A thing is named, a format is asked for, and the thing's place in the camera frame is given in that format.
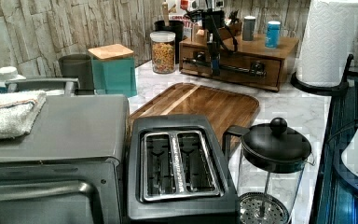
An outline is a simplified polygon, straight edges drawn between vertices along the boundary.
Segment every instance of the wooden cutting board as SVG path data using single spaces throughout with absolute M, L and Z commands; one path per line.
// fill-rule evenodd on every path
M 147 116 L 170 114 L 205 115 L 219 143 L 230 125 L 249 127 L 259 112 L 258 101 L 248 95 L 210 87 L 179 83 L 169 87 L 130 115 L 130 123 Z

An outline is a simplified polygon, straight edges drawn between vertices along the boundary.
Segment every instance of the black toaster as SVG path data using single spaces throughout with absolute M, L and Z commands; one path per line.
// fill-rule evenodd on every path
M 127 155 L 127 223 L 238 223 L 239 199 L 201 115 L 136 119 Z

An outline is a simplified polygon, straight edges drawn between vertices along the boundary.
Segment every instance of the backsplash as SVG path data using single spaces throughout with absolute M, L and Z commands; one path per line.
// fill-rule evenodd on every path
M 58 59 L 87 49 L 122 44 L 139 65 L 150 60 L 149 34 L 162 0 L 0 0 L 0 67 L 26 77 L 60 77 Z M 282 34 L 302 39 L 310 0 L 226 0 L 225 11 L 257 16 L 256 31 L 280 20 Z M 356 43 L 358 65 L 358 37 Z

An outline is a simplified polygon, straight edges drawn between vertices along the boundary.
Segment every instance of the paper towel roll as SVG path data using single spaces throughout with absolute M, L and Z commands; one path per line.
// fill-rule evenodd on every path
M 358 0 L 312 0 L 297 78 L 316 87 L 338 85 L 357 25 Z

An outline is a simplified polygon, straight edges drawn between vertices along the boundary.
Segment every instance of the stainless steel toaster oven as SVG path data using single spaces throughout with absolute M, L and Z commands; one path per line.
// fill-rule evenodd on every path
M 121 223 L 129 103 L 49 96 L 30 134 L 0 140 L 0 224 Z

